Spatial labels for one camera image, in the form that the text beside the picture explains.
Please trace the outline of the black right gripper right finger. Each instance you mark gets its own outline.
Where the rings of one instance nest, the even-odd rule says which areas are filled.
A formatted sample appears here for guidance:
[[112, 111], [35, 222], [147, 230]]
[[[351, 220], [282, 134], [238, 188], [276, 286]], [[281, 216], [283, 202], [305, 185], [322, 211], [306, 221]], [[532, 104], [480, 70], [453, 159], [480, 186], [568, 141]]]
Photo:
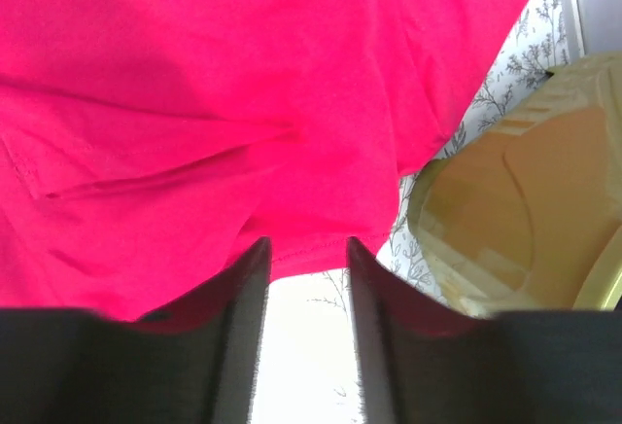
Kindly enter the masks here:
[[356, 348], [371, 423], [617, 423], [617, 311], [458, 313], [350, 238]]

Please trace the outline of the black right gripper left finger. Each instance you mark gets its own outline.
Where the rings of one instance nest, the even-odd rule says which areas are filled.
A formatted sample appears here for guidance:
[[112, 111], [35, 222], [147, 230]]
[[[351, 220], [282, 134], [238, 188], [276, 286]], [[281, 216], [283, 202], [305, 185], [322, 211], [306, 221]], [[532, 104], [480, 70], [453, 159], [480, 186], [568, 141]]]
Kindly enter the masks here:
[[81, 309], [3, 309], [2, 421], [245, 422], [270, 263], [263, 237], [135, 322]]

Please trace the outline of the magenta t shirt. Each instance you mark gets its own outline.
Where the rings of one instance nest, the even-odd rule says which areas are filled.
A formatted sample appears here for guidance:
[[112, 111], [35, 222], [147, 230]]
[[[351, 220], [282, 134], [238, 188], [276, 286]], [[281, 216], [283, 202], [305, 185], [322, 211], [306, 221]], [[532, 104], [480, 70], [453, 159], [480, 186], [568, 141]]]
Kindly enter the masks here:
[[379, 249], [529, 0], [1, 0], [1, 302], [135, 320]]

